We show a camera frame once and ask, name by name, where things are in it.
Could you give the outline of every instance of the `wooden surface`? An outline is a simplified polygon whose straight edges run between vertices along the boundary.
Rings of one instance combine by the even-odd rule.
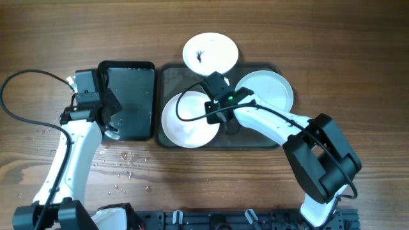
[[[182,61],[194,35],[225,34],[239,47],[240,61],[281,69],[295,89],[292,112],[323,112],[341,127],[362,161],[354,180],[359,198],[341,206],[359,209],[363,229],[409,228],[407,1],[39,4],[52,2],[0,1],[1,82],[26,68],[65,78],[106,59],[161,67]],[[69,95],[58,81],[27,74],[10,83],[4,99],[16,114],[52,123]],[[29,205],[44,182],[59,138],[44,130],[0,111],[0,229],[12,228],[16,207]],[[281,149],[179,152],[150,140],[117,142],[99,154],[104,147],[88,178],[89,211],[122,202],[137,210],[268,210],[298,208],[304,200]],[[126,169],[116,166],[124,151],[135,155]]]

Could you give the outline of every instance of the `plate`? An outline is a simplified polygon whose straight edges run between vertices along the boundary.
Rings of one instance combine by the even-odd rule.
[[[229,71],[238,59],[236,44],[218,33],[203,33],[191,38],[183,48],[183,60],[195,73],[209,76],[214,71]]]
[[[238,82],[236,91],[241,87],[253,90],[265,102],[286,112],[293,106],[294,94],[290,84],[273,71],[260,70],[249,73]]]
[[[162,128],[173,143],[185,148],[197,148],[210,142],[219,131],[220,124],[209,125],[206,118],[197,121],[181,121],[176,116],[178,94],[166,104],[162,112]],[[204,93],[188,91],[179,102],[181,118],[190,119],[206,114],[205,102],[210,99]]]

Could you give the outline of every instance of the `dark gray tray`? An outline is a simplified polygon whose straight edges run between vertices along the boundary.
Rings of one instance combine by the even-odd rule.
[[[280,70],[271,63],[237,63],[224,76],[229,79],[232,87],[236,87],[240,79],[258,70],[271,70],[281,74]],[[167,63],[159,70],[156,88],[155,141],[161,147],[177,150],[184,149],[175,145],[166,137],[161,123],[162,111],[172,97],[202,80],[203,77],[192,72],[185,63]],[[196,86],[191,90],[203,93],[200,86]],[[252,129],[241,127],[237,133],[229,135],[225,132],[224,125],[220,125],[219,132],[208,144],[186,150],[270,150],[278,146],[271,139]]]

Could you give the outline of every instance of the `water spill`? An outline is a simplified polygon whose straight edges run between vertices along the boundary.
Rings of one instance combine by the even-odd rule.
[[[122,152],[120,157],[121,157],[121,160],[126,160],[128,158],[128,152],[126,152],[126,151]]]

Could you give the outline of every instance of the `table top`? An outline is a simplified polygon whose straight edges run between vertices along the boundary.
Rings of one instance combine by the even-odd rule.
[[[107,59],[161,67],[182,61],[194,35],[222,33],[239,61],[280,68],[294,89],[293,113],[337,122],[362,161],[359,197],[340,206],[359,209],[362,229],[409,228],[407,1],[53,2],[0,1],[1,82],[27,68],[66,78]],[[13,79],[4,93],[11,111],[49,123],[70,101],[66,86],[38,74]],[[59,134],[3,110],[0,124],[0,229],[10,229],[16,207],[31,204],[44,182]],[[116,166],[124,152],[134,161],[127,168]],[[151,139],[101,145],[94,163],[88,211],[124,202],[137,210],[270,210],[304,200],[282,149],[169,151]]]

